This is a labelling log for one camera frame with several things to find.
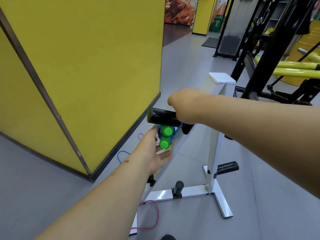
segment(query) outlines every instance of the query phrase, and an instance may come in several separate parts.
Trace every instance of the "weight machine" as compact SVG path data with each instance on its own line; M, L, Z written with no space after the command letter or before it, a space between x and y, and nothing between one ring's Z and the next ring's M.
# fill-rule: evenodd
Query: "weight machine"
M317 0L290 0L257 64L254 61L252 52L254 51L257 42L261 39L267 20L270 19L279 2L279 0L266 0L265 5L258 16L258 21L266 20L266 22L257 22L253 27L231 74L231 77L235 81L238 81L244 68L246 68L248 72L250 80L247 86L245 88L239 86L235 87L236 91L242 92L241 98L258 100L259 97L263 97L280 103L312 105L310 103L311 100L320 92L319 79L311 78L303 81L301 86L292 94L273 90L274 84L282 77L279 77L272 84L267 85L267 82L275 71L282 55L304 21L306 15L314 7L316 1ZM316 46L307 52L300 60L298 60L298 62L311 54ZM270 93L262 92L266 85Z
M226 73L209 73L201 90L210 94L219 94L225 96L233 96L236 82ZM151 108L148 111L147 121L152 124L167 125L172 127L179 127L181 122L177 119L176 113L163 109ZM182 124L181 129L174 137L169 149L172 150L172 160L181 149L183 143L197 125ZM184 187L182 181L176 182L172 188L160 191L151 191L152 187L158 182L165 170L168 168L170 162L164 165L158 172L151 175L147 181L141 202L172 200L192 196L205 195L211 197L214 195L218 206L220 208L223 218L230 218L233 216L228 203L222 193L222 190L217 181L217 176L239 170L239 165L236 161L224 163L219 165L219 157L223 143L223 134L217 130L211 129L210 147L208 163L202 167L206 176L206 184ZM137 227L137 214L132 225ZM132 229L130 235L137 234L137 229Z

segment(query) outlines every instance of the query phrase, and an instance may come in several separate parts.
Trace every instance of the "gray vinyl flooring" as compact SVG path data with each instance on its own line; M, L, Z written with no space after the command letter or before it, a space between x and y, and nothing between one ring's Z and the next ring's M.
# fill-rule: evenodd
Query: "gray vinyl flooring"
M206 39L187 34L164 46L162 95L155 107L170 109L166 104L170 94L182 88L200 88L209 72L231 74L235 62L213 58L215 49L201 46ZM247 82L244 71L238 85L245 86ZM290 92L295 87L279 82L275 89ZM318 105L319 97L313 102ZM139 142L138 133L148 128L150 125L143 121L122 149L132 151ZM203 184L202 166L207 161L209 138L207 127L198 125L153 190L170 189L177 180L183 181L185 187ZM317 198L235 141L224 140L220 161L237 161L240 166L239 171L218 176L233 218L222 218L211 195L158 202L157 227L139 230L129 239L160 240L165 234L177 240L319 239L320 201ZM117 166L114 158L96 183L91 184L0 137L0 239L35 237ZM152 226L156 218L152 204L139 207L138 226Z

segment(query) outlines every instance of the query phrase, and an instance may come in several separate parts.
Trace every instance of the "jump rope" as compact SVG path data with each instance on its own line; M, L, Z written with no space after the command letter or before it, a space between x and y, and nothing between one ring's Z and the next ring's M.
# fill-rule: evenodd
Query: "jump rope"
M157 126L158 126L158 135L156 137L159 138L160 142L157 142L156 145L160 145L162 149L167 149L172 144L172 141L174 140L175 136L177 135L177 133L181 129L182 123L180 124L180 126L177 129L175 129L173 126L162 126L159 124ZM142 140L143 137L144 137L143 133L138 134L139 140ZM122 161L119 159L119 154L121 152L125 152L125 153L131 155L131 153L129 153L127 151L119 151L117 153L117 159L120 164L122 163ZM144 205L148 202L153 202L157 208L157 221L155 222L154 226L152 226L152 227L132 227L131 229L152 230L158 225L160 211L159 211L159 207L158 207L157 203L153 200L146 200L144 202L141 202L139 205L142 205L142 204Z

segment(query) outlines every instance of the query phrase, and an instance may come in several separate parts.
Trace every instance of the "black gym machine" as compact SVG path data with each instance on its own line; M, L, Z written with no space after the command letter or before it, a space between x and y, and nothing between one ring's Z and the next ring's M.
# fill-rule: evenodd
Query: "black gym machine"
M289 46L306 15L313 9L317 0L290 0L273 34L267 37L268 44L259 63L256 64L254 61L254 56L257 52L255 52L255 54L253 54L253 52L258 41L265 38L263 32L279 1L280 0L265 0L264 6L250 35L243 41L243 50L231 77L238 81L243 69L246 68L250 79L245 88L235 87L235 95L237 91L242 92L241 98L244 99L258 100L259 97L262 97L286 104L312 105L310 103L311 100L320 92L319 79L310 78L303 81L301 86L292 94L273 90L273 86L280 81L282 77L279 77L272 84L267 85L267 83L286 51L286 48ZM319 44L320 42L298 61L306 58ZM266 85L270 93L262 92Z

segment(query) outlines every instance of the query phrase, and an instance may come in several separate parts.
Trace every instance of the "white metal stand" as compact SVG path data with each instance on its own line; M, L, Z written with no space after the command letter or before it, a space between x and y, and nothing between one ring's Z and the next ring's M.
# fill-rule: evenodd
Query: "white metal stand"
M201 90L204 92L214 94L214 95L225 95L225 96L233 96L235 90L236 82L226 73L209 73L204 85ZM172 150L172 160L174 160L175 156L181 149L183 143L187 140L188 136L184 135L182 130L178 132L172 145L170 146L170 150ZM204 173L206 175L206 184L192 187L184 187L182 189L182 198L191 197L191 196L200 196L200 195L209 195L214 194L214 197L219 205L220 211L222 213L223 218L230 218L233 216L228 203L220 189L220 186L216 180L215 174L217 173L218 161L222 147L222 140L224 134L211 129L210 136L210 148L209 148L209 156L208 156L208 165L203 166ZM163 166L157 173L154 174L154 180L159 181L162 174L165 172L170 162ZM171 189L153 191L151 192L152 187L149 184L146 185L144 193L142 195L141 201L146 200L171 200L173 199L173 193Z

